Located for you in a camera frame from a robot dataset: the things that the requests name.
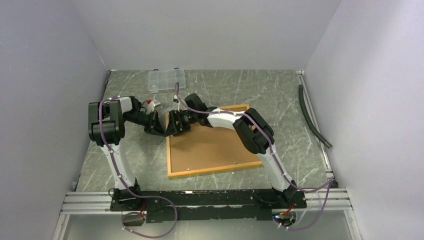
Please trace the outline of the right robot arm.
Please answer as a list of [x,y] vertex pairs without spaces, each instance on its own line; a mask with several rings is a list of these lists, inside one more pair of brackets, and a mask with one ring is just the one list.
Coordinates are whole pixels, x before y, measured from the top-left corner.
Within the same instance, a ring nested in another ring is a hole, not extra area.
[[243,146],[258,156],[267,170],[277,205],[286,208],[293,203],[298,192],[296,183],[286,172],[277,154],[273,129],[256,109],[231,111],[208,107],[195,93],[185,99],[175,94],[174,100],[185,109],[168,112],[168,123],[164,133],[166,137],[186,133],[195,123],[209,128],[234,130]]

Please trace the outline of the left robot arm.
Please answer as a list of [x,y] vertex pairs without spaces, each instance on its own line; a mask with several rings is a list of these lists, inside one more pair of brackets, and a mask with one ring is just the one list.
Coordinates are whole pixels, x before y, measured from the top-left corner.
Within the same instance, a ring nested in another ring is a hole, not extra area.
[[88,135],[105,154],[114,178],[115,201],[123,201],[130,210],[143,204],[143,195],[122,145],[125,122],[144,127],[150,135],[165,136],[156,106],[159,100],[140,102],[135,96],[115,96],[88,104]]

